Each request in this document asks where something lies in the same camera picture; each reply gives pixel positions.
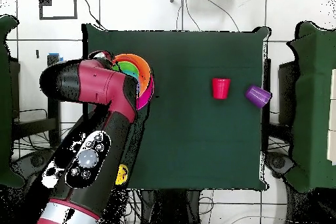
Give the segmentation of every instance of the green tablecloth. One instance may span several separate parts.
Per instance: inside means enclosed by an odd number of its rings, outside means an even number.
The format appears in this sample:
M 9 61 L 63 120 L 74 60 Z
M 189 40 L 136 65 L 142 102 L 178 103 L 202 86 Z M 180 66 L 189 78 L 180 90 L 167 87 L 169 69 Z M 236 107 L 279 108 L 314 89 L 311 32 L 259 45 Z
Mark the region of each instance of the green tablecloth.
M 154 96 L 139 112 L 148 118 L 129 187 L 265 189 L 259 179 L 261 112 L 245 91 L 261 86 L 268 28 L 102 32 L 87 24 L 86 29 L 89 52 L 133 53 L 154 72 Z M 212 98 L 211 80 L 221 77 L 231 79 L 224 101 Z M 130 138 L 141 127 L 135 124 Z
M 298 24 L 289 43 L 301 76 L 296 82 L 297 108 L 293 123 L 293 159 L 286 174 L 299 192 L 336 187 L 336 166 L 327 160 L 331 72 L 336 68 L 336 32 L 319 30 L 311 22 Z

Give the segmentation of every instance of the floor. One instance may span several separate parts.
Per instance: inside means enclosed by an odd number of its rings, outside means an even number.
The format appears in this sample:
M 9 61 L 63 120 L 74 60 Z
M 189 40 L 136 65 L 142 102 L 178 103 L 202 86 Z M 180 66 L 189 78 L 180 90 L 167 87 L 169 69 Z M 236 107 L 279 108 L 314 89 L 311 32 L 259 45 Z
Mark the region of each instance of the floor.
M 181 30 L 180 0 L 87 0 L 91 13 L 109 30 Z M 250 32 L 259 26 L 268 26 L 268 57 L 272 60 L 270 109 L 276 113 L 278 102 L 278 66 L 294 59 L 286 45 L 294 39 L 295 26 L 310 20 L 319 27 L 336 27 L 335 0 L 212 0 L 226 10 L 240 31 Z M 76 20 L 40 20 L 38 0 L 0 0 L 0 14 L 16 16 L 17 29 L 7 36 L 10 54 L 21 63 L 20 109 L 47 108 L 47 98 L 39 90 L 39 75 L 46 67 L 49 53 L 59 53 L 64 60 L 80 58 L 81 23 L 95 23 L 84 0 L 77 0 Z M 52 0 L 52 6 L 43 7 L 44 16 L 74 15 L 73 0 Z M 236 32 L 230 17 L 207 0 L 186 0 L 183 29 L 189 31 L 225 30 Z M 81 105 L 62 103 L 61 120 L 64 135 L 81 115 Z M 22 113 L 21 120 L 43 118 L 43 111 Z M 272 122 L 278 115 L 271 113 Z M 33 137 L 33 141 L 42 141 Z M 20 150 L 14 157 L 27 153 Z M 199 209 L 202 224 L 284 224 L 286 192 L 284 182 L 264 170 L 269 188 L 264 192 L 251 190 L 204 190 Z M 127 218 L 133 224 L 134 214 Z

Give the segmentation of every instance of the white floor tile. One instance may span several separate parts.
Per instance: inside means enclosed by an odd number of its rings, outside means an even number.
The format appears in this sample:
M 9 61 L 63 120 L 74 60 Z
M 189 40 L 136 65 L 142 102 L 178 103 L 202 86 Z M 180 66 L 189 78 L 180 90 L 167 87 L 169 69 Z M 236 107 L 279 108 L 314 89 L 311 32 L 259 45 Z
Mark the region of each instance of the white floor tile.
M 267 0 L 266 25 L 272 29 L 270 40 L 294 39 L 301 21 L 313 21 L 319 27 L 336 27 L 335 0 Z
M 261 224 L 285 224 L 287 205 L 262 205 Z
M 99 19 L 99 0 L 87 1 L 90 4 L 91 13 L 96 19 Z M 64 14 L 64 11 L 64 8 L 60 8 L 59 12 L 52 10 L 53 13 L 59 13 L 59 15 Z M 77 17 L 77 19 L 66 20 L 40 20 L 39 0 L 18 0 L 18 19 L 20 21 L 18 37 L 19 39 L 82 39 L 81 24 L 96 24 L 84 0 L 77 0 Z
M 18 58 L 18 47 L 16 41 L 5 41 L 7 44 L 9 55 L 13 58 Z
M 212 189 L 205 189 L 201 191 L 199 196 L 199 202 L 201 203 L 210 203 L 211 199 L 213 199 L 214 190 Z
M 210 224 L 260 224 L 260 214 L 260 204 L 215 204 L 207 218 L 210 217 Z
M 212 204 L 199 204 L 198 213 L 201 224 L 209 224 L 210 211 Z
M 264 26 L 265 0 L 212 0 L 235 20 L 240 31 L 250 32 Z M 230 17 L 207 0 L 186 0 L 191 17 L 201 30 L 236 32 Z M 182 29 L 180 0 L 101 0 L 102 24 L 109 30 Z M 183 30 L 198 31 L 184 4 Z
M 62 122 L 76 122 L 83 115 L 83 105 L 76 102 L 60 103 L 60 119 Z
M 260 191 L 235 189 L 235 190 L 214 190 L 214 203 L 260 203 Z
M 16 17 L 16 0 L 0 0 L 0 16 L 4 14 Z M 16 29 L 9 32 L 7 39 L 16 39 Z
M 47 68 L 47 55 L 49 53 L 59 53 L 64 60 L 81 58 L 81 41 L 19 41 L 18 59 L 20 62 L 20 109 L 44 108 L 47 110 L 47 97 L 39 87 L 39 78 L 44 69 Z M 41 117 L 40 112 L 30 112 L 30 120 L 37 120 Z M 75 122 L 65 116 L 64 120 L 61 111 L 61 121 Z
M 287 191 L 285 183 L 282 179 L 276 179 L 272 176 L 272 172 L 265 166 L 264 180 L 268 183 L 269 188 L 262 191 L 262 202 L 271 204 L 286 204 Z
M 268 58 L 270 63 L 270 111 L 279 112 L 279 65 L 295 60 L 293 51 L 285 43 L 268 42 Z M 279 114 L 270 114 L 270 122 L 278 123 Z

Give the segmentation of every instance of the plastic cup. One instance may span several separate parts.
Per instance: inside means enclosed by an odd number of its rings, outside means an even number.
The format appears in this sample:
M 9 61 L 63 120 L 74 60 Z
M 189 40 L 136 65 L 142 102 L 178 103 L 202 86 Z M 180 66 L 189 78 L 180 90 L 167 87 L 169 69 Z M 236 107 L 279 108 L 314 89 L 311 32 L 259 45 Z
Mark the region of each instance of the plastic cup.
M 226 99 L 228 97 L 230 82 L 231 79 L 227 78 L 213 78 L 213 98 Z
M 272 94 L 255 85 L 251 85 L 245 96 L 258 108 L 264 107 L 272 98 Z

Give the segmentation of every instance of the control buttons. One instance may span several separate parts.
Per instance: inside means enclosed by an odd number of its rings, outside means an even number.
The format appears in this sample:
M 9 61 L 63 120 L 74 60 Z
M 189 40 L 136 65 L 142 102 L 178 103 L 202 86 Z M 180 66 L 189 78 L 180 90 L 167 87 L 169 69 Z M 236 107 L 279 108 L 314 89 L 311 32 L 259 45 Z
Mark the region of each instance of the control buttons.
M 78 163 L 83 168 L 92 168 L 97 162 L 98 156 L 94 150 L 84 150 L 78 154 Z
M 56 174 L 56 176 L 57 176 L 58 178 L 61 178 L 61 177 L 62 177 L 62 174 L 63 174 L 63 170 L 62 170 L 62 171 L 58 171 L 57 174 Z
M 102 152 L 102 151 L 104 150 L 104 145 L 103 145 L 103 144 L 98 144 L 98 145 L 96 145 L 96 150 L 97 150 L 98 152 Z
M 102 141 L 102 136 L 98 134 L 98 135 L 94 136 L 94 139 L 97 142 L 101 142 Z
M 77 176 L 79 174 L 79 168 L 72 168 L 71 170 L 71 175 L 72 176 Z
M 84 171 L 81 176 L 84 178 L 84 179 L 88 179 L 90 177 L 90 172 L 89 171 Z
M 91 148 L 91 147 L 93 146 L 93 142 L 92 142 L 92 141 L 88 141 L 88 142 L 85 144 L 85 146 L 86 146 L 87 148 Z

